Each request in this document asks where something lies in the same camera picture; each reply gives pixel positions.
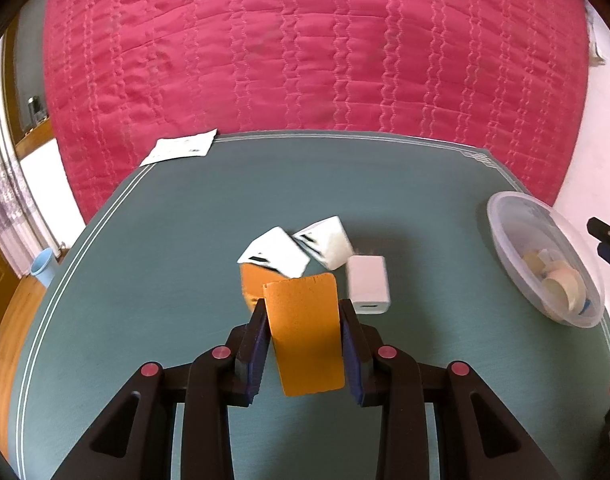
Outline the beige wedge block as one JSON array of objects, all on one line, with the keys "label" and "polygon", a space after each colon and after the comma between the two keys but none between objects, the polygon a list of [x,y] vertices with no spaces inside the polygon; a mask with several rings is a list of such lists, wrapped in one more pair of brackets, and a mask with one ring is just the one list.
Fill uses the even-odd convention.
[{"label": "beige wedge block", "polygon": [[547,265],[552,263],[552,257],[548,249],[530,250],[522,256],[523,262],[537,278],[543,278],[547,271]]}]

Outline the clear plastic bowl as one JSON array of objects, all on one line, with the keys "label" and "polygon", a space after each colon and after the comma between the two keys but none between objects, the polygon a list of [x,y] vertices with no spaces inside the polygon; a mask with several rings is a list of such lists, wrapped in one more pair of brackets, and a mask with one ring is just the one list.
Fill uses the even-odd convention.
[{"label": "clear plastic bowl", "polygon": [[597,257],[558,211],[525,193],[499,192],[487,202],[487,218],[506,274],[537,310],[567,326],[601,322]]}]

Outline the white charger adapter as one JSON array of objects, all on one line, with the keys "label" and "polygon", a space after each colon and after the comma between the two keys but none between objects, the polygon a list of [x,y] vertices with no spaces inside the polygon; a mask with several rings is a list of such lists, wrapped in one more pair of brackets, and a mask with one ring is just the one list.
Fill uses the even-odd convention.
[{"label": "white charger adapter", "polygon": [[346,263],[347,296],[360,315],[389,310],[391,295],[383,256],[353,255]]}]

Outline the patterned curtain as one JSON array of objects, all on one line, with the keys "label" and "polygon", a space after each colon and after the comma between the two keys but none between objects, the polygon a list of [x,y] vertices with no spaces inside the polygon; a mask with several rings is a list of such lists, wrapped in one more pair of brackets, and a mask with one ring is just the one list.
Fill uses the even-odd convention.
[{"label": "patterned curtain", "polygon": [[14,273],[30,272],[35,257],[44,249],[60,252],[28,187],[12,142],[4,100],[0,41],[0,251]]}]

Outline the red quilted bedspread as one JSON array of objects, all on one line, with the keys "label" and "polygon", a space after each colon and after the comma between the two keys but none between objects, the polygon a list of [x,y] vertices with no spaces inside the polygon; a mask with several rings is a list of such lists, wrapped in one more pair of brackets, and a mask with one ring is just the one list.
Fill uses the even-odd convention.
[{"label": "red quilted bedspread", "polygon": [[550,204],[588,46],[584,0],[47,0],[44,77],[84,219],[156,141],[211,129],[473,145]]}]

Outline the white marked cube block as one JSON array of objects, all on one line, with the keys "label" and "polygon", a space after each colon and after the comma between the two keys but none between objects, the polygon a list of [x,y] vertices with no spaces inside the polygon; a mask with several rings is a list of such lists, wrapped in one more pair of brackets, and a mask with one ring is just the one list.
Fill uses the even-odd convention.
[{"label": "white marked cube block", "polygon": [[286,278],[300,278],[311,261],[293,238],[275,226],[245,248],[237,262],[252,263],[276,271]]}]

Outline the white tape spool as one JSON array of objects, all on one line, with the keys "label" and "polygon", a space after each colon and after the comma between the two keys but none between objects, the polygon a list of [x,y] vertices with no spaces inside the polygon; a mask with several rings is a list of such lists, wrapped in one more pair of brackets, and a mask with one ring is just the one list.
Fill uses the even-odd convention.
[{"label": "white tape spool", "polygon": [[585,307],[587,289],[580,273],[569,266],[544,272],[542,286],[558,298],[567,312],[579,314]]}]

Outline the blue waste bin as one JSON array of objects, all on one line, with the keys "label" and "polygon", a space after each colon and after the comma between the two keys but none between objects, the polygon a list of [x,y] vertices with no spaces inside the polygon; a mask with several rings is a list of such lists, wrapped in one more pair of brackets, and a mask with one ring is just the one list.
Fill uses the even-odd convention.
[{"label": "blue waste bin", "polygon": [[59,263],[51,248],[43,249],[33,260],[30,266],[30,274],[36,278],[45,288],[55,278],[59,270]]}]

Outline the white paper card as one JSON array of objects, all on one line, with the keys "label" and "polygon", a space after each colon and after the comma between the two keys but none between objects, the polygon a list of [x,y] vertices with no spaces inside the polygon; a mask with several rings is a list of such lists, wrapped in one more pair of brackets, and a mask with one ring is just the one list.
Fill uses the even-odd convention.
[{"label": "white paper card", "polygon": [[154,144],[154,148],[140,163],[140,167],[173,159],[204,157],[209,154],[217,133],[217,129],[212,129],[193,136],[159,139]]}]

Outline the wooden shelf ledge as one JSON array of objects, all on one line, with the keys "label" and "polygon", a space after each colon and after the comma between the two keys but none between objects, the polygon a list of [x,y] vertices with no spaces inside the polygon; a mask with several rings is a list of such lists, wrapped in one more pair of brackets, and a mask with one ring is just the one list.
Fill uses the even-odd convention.
[{"label": "wooden shelf ledge", "polygon": [[46,118],[34,128],[26,132],[22,138],[14,144],[14,151],[17,159],[21,160],[29,154],[55,139],[54,128],[52,128],[50,118]]}]

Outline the blue foam block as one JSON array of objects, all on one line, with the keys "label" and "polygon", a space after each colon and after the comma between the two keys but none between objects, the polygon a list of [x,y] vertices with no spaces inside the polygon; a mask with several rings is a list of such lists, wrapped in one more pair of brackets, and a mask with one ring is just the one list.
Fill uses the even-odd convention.
[{"label": "blue foam block", "polygon": [[584,314],[586,311],[588,311],[588,309],[592,306],[592,302],[590,301],[589,298],[587,298],[585,300],[584,305],[582,306],[582,310],[580,310],[579,314],[582,315]]}]

